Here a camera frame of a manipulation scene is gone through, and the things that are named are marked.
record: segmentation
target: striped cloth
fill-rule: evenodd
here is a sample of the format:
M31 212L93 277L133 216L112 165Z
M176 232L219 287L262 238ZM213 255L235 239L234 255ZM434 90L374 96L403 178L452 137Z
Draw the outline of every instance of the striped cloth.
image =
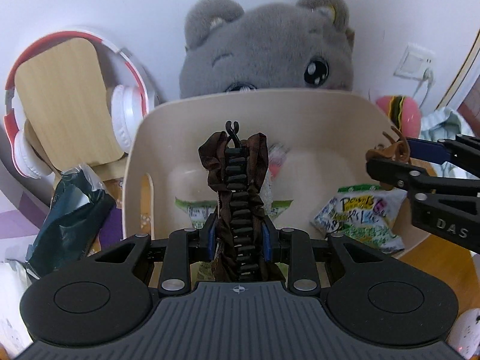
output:
M465 119L457 111L443 107L421 119L420 139L437 142L439 139L455 139L455 135L463 134L474 136L474 133ZM471 173L445 162L442 165L431 164L440 177L456 179L477 179Z

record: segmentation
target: gray ribbed panel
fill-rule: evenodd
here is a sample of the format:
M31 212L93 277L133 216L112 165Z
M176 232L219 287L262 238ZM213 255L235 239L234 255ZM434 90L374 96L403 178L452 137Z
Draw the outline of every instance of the gray ribbed panel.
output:
M19 360L450 360L444 342L386 349L358 341L327 317L318 300L287 293L279 282L200 283L162 300L152 318L109 344L68 349L35 342Z

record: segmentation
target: white and red headphones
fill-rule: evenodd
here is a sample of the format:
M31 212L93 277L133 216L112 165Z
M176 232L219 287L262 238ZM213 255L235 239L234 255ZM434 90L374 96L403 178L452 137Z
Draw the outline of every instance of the white and red headphones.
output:
M38 157L28 143L23 126L19 127L12 107L15 92L15 73L18 67L41 52L69 40L84 38L95 44L102 44L124 60L137 86L117 85L111 98L111 117L115 138L121 149L128 153L133 144L138 126L143 118L158 104L153 84L142 65L123 47L118 47L109 38L90 29L68 29L50 33L27 47L15 61L5 85L6 115L3 118L5 131L11 147L11 157L18 173L25 177L39 179L52 173L49 166Z

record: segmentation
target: wall outlet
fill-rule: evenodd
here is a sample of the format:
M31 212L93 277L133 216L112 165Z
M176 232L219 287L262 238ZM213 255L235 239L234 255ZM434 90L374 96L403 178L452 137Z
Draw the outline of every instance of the wall outlet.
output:
M421 81L425 70L433 69L434 63L435 53L433 51L409 43L394 75Z

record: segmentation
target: black circular disc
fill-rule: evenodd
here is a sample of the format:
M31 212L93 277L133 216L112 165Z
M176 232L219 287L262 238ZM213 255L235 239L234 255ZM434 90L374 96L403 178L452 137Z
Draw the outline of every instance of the black circular disc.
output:
M72 264L28 288L20 312L37 340L89 346L119 338L152 308L148 287L114 264Z
M453 290L399 261L357 263L328 292L334 320L351 334L385 346L446 338L458 312Z

